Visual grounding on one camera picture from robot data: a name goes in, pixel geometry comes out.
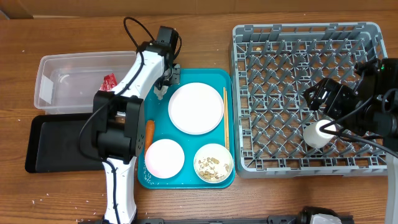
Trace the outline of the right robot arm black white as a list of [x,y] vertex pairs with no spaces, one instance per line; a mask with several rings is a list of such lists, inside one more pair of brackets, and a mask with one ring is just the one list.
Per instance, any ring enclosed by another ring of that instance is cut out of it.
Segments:
[[323,78],[306,89],[303,97],[310,110],[323,108],[328,121],[305,129],[305,142],[314,148],[320,136],[368,144],[386,152],[388,199],[386,223],[397,223],[397,59],[358,62],[360,76],[354,88]]

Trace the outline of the red snack wrapper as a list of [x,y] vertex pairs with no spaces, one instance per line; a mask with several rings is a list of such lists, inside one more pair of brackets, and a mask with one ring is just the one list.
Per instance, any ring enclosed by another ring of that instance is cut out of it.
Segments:
[[103,78],[103,83],[100,86],[100,91],[111,91],[117,85],[116,77],[113,73],[106,75]]

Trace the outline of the cream bowl with food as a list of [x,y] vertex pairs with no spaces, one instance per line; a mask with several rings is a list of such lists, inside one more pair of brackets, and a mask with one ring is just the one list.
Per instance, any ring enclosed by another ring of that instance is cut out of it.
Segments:
[[234,161],[230,151],[220,144],[206,144],[199,148],[193,159],[196,175],[209,184],[225,181],[233,172]]

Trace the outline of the white plastic cup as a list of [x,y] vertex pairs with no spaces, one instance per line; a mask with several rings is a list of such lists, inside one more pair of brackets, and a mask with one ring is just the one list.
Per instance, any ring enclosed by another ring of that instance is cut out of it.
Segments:
[[310,124],[303,130],[303,140],[312,148],[322,148],[332,140],[334,135],[323,133],[320,128],[330,123],[329,120],[323,119]]

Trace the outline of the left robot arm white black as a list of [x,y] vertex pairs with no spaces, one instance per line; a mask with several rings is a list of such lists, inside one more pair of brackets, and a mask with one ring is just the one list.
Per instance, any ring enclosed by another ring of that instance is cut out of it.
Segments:
[[102,163],[106,174],[106,211],[100,223],[134,223],[134,169],[144,150],[144,100],[151,89],[162,98],[169,86],[180,81],[178,57],[182,38],[171,27],[160,27],[156,37],[136,45],[136,61],[121,82],[111,91],[98,91],[93,98],[93,112],[79,137],[90,128],[91,145],[98,156],[78,152]]

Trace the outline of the white tissue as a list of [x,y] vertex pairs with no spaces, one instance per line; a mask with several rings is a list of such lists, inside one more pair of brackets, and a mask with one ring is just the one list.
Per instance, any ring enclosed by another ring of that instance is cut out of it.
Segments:
[[156,95],[156,97],[158,98],[158,100],[162,100],[164,95],[166,94],[167,90],[168,90],[168,86],[162,86],[161,89],[158,89],[156,86],[154,87],[154,93]]

